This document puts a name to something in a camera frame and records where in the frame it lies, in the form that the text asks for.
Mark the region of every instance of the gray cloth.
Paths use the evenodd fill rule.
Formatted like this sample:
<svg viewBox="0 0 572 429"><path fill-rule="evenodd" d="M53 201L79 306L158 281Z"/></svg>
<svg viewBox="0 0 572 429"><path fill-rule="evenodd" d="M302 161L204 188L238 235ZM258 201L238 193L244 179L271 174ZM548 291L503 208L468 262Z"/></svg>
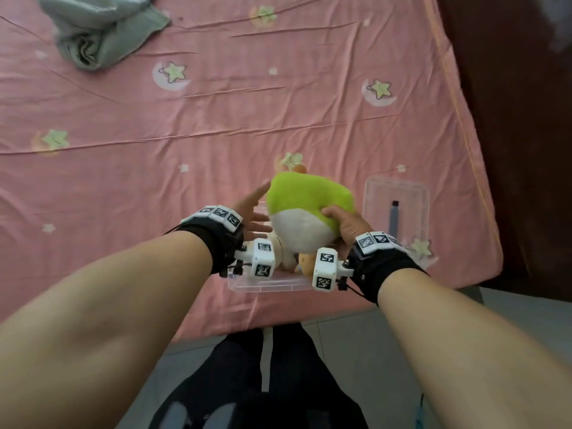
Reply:
<svg viewBox="0 0 572 429"><path fill-rule="evenodd" d="M152 0L38 0L58 28L62 57L78 68L112 66L169 24Z"/></svg>

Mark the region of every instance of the pink bedsheet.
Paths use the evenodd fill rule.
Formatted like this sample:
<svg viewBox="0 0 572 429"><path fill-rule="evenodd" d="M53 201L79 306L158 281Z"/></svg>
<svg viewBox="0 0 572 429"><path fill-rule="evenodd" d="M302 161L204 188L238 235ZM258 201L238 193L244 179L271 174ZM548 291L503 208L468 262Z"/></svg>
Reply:
<svg viewBox="0 0 572 429"><path fill-rule="evenodd" d="M156 6L170 27L84 73L60 58L35 0L0 0L0 318L204 204L232 202L285 152L358 205L371 175L422 183L431 275L457 288L500 272L481 150L434 0ZM365 307L348 292L238 294L213 279L175 339Z"/></svg>

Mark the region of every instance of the plush toy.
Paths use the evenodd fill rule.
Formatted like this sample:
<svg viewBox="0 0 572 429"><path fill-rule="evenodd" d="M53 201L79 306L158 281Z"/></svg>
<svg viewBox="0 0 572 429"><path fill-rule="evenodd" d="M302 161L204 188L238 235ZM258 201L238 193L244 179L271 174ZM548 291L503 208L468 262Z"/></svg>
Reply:
<svg viewBox="0 0 572 429"><path fill-rule="evenodd" d="M288 170L278 172L267 193L266 206L279 243L289 252L299 253L300 269L313 274L316 252L340 236L339 223L326 217L321 209L337 204L354 212L354 198L344 186L329 179L307 174L305 167L287 154L287 162L276 160Z"/></svg>

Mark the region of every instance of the leg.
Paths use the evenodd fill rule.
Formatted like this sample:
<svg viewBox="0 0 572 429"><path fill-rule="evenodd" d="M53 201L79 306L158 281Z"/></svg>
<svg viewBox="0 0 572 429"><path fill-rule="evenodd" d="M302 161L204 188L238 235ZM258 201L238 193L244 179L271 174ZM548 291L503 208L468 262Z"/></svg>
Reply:
<svg viewBox="0 0 572 429"><path fill-rule="evenodd" d="M262 339L260 329L228 335L203 365L165 399L149 428L161 427L168 411L169 415L184 416L186 408L189 420L196 421L224 404L259 393Z"/></svg>
<svg viewBox="0 0 572 429"><path fill-rule="evenodd" d="M332 427L367 428L361 409L338 386L302 324L274 327L269 392L309 410L328 411Z"/></svg>

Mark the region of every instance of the marker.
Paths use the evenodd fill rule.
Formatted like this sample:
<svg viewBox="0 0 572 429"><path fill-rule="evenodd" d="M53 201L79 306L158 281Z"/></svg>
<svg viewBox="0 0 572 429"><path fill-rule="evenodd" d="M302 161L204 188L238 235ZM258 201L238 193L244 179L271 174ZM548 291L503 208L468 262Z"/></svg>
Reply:
<svg viewBox="0 0 572 429"><path fill-rule="evenodd" d="M394 200L391 202L389 234L394 238L397 238L398 228L399 228L399 202L397 200Z"/></svg>

